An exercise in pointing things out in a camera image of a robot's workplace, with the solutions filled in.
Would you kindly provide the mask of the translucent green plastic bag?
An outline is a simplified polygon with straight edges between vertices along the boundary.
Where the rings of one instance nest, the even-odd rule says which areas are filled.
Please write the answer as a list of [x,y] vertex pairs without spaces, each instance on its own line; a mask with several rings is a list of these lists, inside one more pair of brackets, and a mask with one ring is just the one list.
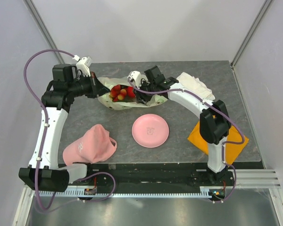
[[133,107],[148,108],[161,105],[167,101],[163,96],[150,96],[150,101],[146,103],[138,103],[137,96],[133,88],[129,85],[126,77],[108,78],[100,77],[99,81],[109,88],[109,92],[98,98],[98,101],[109,109],[125,110]]

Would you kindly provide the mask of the red strawberry bunch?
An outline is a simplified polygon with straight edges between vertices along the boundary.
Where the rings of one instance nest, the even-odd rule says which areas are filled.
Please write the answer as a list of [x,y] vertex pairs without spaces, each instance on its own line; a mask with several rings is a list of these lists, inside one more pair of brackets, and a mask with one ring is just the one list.
[[109,97],[113,102],[134,102],[136,95],[134,88],[126,85],[115,85],[109,93]]

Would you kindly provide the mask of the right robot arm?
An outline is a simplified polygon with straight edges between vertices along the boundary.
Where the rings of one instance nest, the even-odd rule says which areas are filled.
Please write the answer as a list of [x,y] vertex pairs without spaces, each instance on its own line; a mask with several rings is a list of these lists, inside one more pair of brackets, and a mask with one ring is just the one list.
[[199,132],[208,145],[207,181],[218,185],[227,171],[225,163],[225,142],[231,123],[223,101],[210,101],[189,90],[174,77],[165,78],[157,66],[144,72],[132,71],[128,81],[142,102],[148,102],[153,95],[161,95],[182,105],[199,118]]

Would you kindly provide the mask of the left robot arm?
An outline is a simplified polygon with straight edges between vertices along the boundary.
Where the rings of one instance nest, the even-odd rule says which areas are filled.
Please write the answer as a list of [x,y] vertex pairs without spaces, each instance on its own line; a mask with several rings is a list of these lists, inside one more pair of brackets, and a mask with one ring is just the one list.
[[28,166],[20,168],[18,176],[32,190],[64,192],[76,180],[83,185],[94,180],[86,161],[58,166],[58,147],[70,106],[76,97],[98,98],[109,89],[86,63],[55,65],[52,74],[53,79],[41,97],[42,121],[37,144]]

